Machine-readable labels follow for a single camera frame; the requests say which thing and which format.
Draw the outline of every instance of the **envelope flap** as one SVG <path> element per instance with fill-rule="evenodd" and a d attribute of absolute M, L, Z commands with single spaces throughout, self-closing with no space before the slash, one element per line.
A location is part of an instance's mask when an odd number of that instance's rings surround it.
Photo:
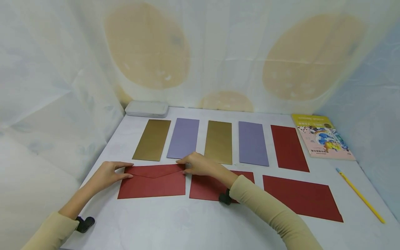
<path fill-rule="evenodd" d="M 184 164 L 154 165 L 154 166 L 133 166 L 125 168 L 125 172 L 135 176 L 147 178 L 159 178 L 185 169 Z"/>

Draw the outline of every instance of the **red paper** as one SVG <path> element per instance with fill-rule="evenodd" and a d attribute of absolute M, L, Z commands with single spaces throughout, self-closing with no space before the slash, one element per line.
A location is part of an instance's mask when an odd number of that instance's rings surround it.
<path fill-rule="evenodd" d="M 254 183 L 254 175 L 252 172 L 232 171 L 237 175 L 244 175 L 246 178 Z M 218 201 L 218 197 L 221 193 L 225 194 L 226 186 L 210 176 L 192 176 L 192 184 L 190 185 L 189 198 L 199 200 L 215 200 Z"/>
<path fill-rule="evenodd" d="M 310 172 L 295 128 L 271 125 L 278 167 Z"/>
<path fill-rule="evenodd" d="M 133 178 L 122 180 L 118 199 L 185 195 L 184 169 L 184 164 L 125 168 Z"/>
<path fill-rule="evenodd" d="M 329 186 L 262 176 L 264 190 L 295 213 L 343 222 Z"/>

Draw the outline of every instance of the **purple envelope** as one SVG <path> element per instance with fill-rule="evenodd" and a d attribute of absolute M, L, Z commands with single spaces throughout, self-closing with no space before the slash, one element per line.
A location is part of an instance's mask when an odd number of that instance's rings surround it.
<path fill-rule="evenodd" d="M 269 166 L 262 124 L 239 122 L 239 162 Z"/>
<path fill-rule="evenodd" d="M 196 151 L 199 120 L 177 118 L 167 158 L 182 159 Z"/>

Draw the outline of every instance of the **fabric curtain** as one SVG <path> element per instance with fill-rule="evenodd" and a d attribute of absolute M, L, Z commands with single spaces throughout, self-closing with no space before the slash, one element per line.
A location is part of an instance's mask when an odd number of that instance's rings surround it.
<path fill-rule="evenodd" d="M 0 0 L 0 244 L 19 249 L 66 202 L 129 101 L 313 113 L 399 10 L 396 0 Z"/>
<path fill-rule="evenodd" d="M 400 222 L 400 18 L 318 111 L 329 116 Z"/>

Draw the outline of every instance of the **yellow book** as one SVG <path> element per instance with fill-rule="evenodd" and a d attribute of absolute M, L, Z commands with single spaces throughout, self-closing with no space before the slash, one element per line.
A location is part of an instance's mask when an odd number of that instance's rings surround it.
<path fill-rule="evenodd" d="M 356 160 L 328 117 L 292 114 L 292 118 L 311 157 Z"/>

